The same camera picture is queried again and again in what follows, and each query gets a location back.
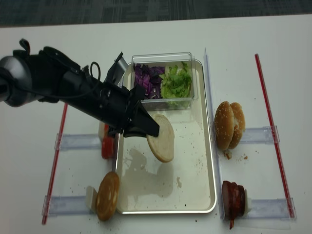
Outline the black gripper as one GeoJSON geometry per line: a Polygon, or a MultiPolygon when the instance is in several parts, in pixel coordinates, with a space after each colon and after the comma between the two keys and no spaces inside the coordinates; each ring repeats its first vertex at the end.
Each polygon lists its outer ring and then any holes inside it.
{"type": "Polygon", "coordinates": [[[87,69],[78,74],[67,71],[59,80],[59,99],[82,112],[109,124],[124,137],[158,136],[159,125],[148,114],[141,101],[145,91],[141,86],[128,90],[114,83],[116,66],[101,82],[87,69]]]}

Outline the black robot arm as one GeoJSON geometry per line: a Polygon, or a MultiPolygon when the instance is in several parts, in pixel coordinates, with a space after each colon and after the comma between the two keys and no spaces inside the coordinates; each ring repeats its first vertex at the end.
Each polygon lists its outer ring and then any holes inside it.
{"type": "Polygon", "coordinates": [[[11,107],[33,101],[64,103],[108,124],[125,137],[158,136],[159,125],[142,105],[144,88],[131,90],[118,83],[126,71],[119,55],[104,81],[92,75],[92,66],[80,67],[61,51],[46,46],[30,53],[27,40],[21,49],[0,61],[0,99],[11,107]]]}

